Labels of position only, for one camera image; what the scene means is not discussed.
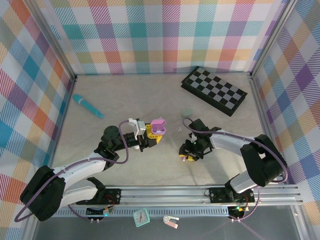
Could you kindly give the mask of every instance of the blue marker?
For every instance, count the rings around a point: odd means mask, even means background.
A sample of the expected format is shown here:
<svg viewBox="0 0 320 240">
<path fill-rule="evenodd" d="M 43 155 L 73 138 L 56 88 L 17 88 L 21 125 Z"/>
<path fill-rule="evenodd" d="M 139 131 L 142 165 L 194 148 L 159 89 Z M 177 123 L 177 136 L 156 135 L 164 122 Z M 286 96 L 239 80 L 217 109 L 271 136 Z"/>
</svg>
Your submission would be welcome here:
<svg viewBox="0 0 320 240">
<path fill-rule="evenodd" d="M 89 102 L 87 102 L 83 96 L 81 96 L 79 94 L 73 94 L 72 98 L 76 103 L 82 105 L 85 109 L 89 110 L 93 115 L 95 115 L 101 119 L 104 118 L 104 115 L 102 113 L 100 113 L 99 110 L 97 110 Z"/>
</svg>

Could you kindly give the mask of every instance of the pink object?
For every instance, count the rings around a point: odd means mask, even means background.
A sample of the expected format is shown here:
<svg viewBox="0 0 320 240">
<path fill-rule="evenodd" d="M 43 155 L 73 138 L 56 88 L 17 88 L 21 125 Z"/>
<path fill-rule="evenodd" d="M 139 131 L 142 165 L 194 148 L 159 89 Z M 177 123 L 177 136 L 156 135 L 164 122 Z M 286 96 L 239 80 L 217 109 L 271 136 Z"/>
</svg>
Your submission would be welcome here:
<svg viewBox="0 0 320 240">
<path fill-rule="evenodd" d="M 166 121 L 163 118 L 152 120 L 150 124 L 152 126 L 151 132 L 154 135 L 163 135 L 166 133 L 166 128 L 164 126 L 166 124 Z"/>
</svg>

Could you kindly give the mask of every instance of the checkered board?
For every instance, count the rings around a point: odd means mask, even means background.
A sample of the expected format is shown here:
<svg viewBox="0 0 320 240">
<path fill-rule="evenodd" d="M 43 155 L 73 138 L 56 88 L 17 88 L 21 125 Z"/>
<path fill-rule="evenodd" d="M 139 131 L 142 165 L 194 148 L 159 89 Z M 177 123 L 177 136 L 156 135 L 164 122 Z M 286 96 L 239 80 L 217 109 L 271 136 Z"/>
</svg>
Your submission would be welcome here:
<svg viewBox="0 0 320 240">
<path fill-rule="evenodd" d="M 246 92 L 199 66 L 181 83 L 182 88 L 230 117 L 247 95 Z"/>
</svg>

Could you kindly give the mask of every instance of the clock face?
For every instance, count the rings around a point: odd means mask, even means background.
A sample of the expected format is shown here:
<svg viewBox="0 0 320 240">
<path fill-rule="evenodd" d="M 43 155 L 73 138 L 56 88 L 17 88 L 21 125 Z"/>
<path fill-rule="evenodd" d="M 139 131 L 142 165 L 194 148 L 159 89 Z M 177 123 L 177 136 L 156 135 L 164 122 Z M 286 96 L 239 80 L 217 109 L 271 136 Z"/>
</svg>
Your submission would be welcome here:
<svg viewBox="0 0 320 240">
<path fill-rule="evenodd" d="M 133 218 L 137 227 L 140 227 L 150 222 L 148 211 L 145 208 L 135 211 L 133 213 Z"/>
</svg>

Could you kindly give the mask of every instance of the colorful plaid fabric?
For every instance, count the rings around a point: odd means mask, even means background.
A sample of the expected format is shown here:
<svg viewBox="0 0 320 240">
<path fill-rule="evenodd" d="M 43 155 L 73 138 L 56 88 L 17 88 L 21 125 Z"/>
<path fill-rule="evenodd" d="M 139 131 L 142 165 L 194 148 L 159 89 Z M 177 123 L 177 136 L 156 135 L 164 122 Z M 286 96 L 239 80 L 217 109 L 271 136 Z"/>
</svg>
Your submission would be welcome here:
<svg viewBox="0 0 320 240">
<path fill-rule="evenodd" d="M 195 66 L 211 72 L 248 71 L 285 1 L 38 0 L 38 4 L 75 72 L 135 74 L 189 73 Z M 279 10 L 270 14 L 274 6 Z M 263 28 L 268 20 L 270 28 Z"/>
<path fill-rule="evenodd" d="M 257 85 L 274 140 L 320 237 L 320 1 L 300 0 Z"/>
<path fill-rule="evenodd" d="M 0 240 L 16 240 L 20 194 L 53 153 L 71 81 L 23 0 L 0 6 Z"/>
</svg>

